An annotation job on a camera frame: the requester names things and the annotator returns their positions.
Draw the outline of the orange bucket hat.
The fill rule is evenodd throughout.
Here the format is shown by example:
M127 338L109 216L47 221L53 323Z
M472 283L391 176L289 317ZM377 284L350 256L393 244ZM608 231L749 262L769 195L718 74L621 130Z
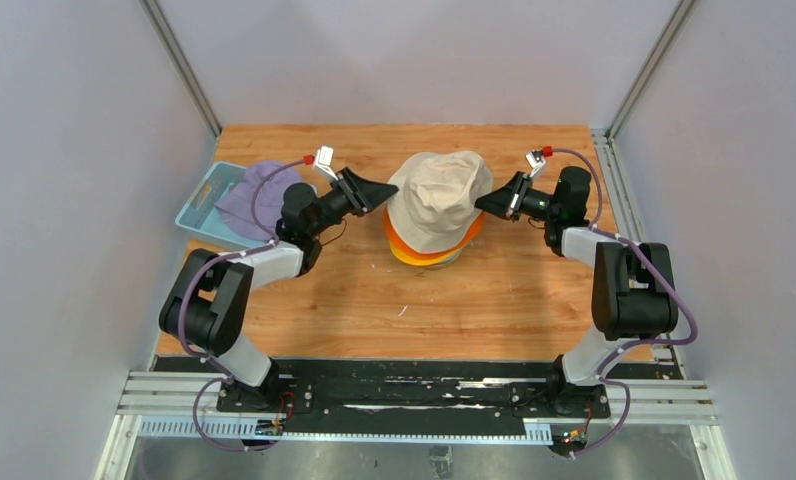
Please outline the orange bucket hat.
M473 221L473 223L467 230L462 240L455 247L435 253L420 253L410 248L396 233L395 229L392 226L389 213L385 212L383 214L384 231L386 232L387 238L390 243L390 247L394 247L397 251L400 251L404 256L408 258L412 258L414 260L419 260L419 261L422 260L432 261L434 259L439 259L440 257L445 258L447 255L456 253L458 250L465 247L471 240L473 240L481 232L484 225L484 220L485 220L485 215L481 213Z

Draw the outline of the beige hat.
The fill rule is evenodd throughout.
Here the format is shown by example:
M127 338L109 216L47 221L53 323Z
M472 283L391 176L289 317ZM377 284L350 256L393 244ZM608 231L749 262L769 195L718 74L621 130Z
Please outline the beige hat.
M420 152L388 183L398 188L386 205L392 230L408 249L432 255L468 242L482 214L475 202L492 191L494 178L474 151Z

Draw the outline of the yellow bucket hat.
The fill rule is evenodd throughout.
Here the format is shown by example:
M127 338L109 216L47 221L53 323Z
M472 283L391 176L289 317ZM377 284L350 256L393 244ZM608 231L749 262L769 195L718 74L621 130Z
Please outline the yellow bucket hat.
M422 254L410 254L402 250L398 245L393 243L389 244L390 251L392 255L400 262L414 266L414 267L436 267L436 264L441 262L443 259L447 258L450 254L452 254L455 250L454 249L450 252L439 253L431 255L422 255Z

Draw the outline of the lavender hat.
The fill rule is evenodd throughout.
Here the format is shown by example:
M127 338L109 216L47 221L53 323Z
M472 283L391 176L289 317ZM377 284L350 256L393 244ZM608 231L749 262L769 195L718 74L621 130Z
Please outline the lavender hat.
M247 167L242 179L215 203L222 222L233 233L255 241L272 238L286 189L303 182L294 167L265 180L282 166L279 161L262 161Z

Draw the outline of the teal bucket hat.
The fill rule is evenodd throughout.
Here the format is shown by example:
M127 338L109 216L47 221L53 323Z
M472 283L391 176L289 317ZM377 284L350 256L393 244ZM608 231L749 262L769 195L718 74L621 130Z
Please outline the teal bucket hat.
M462 252L463 252L462 249L455 250L447 258L445 258L441 262L437 263L436 267L437 268L445 268L447 266L452 265L461 256Z

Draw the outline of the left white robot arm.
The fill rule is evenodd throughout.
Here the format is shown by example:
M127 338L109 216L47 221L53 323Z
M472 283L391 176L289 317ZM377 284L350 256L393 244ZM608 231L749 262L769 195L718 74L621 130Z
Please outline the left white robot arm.
M308 184L287 187L276 235L266 244L229 253L195 249L189 253L158 317L162 332L184 351L203 360L222 380L242 391L257 413L280 400L279 366L243 331L252 291L309 273L323 245L321 234L347 215L362 217L395 196L398 186L340 170L329 190L318 195Z

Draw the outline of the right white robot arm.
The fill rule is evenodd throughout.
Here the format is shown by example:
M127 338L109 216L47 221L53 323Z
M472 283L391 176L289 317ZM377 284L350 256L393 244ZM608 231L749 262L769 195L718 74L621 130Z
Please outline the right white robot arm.
M525 413L540 402L569 417L598 401L600 378L633 346L672 332L679 308L670 295L671 260L659 243L629 245L588 227L586 202L592 175L580 167L564 168L553 193L536 190L529 175L516 173L504 186L478 198L476 207L495 217L522 216L543 222L544 240L552 251L593 270L592 325L576 347L559 356L544 385L515 404Z

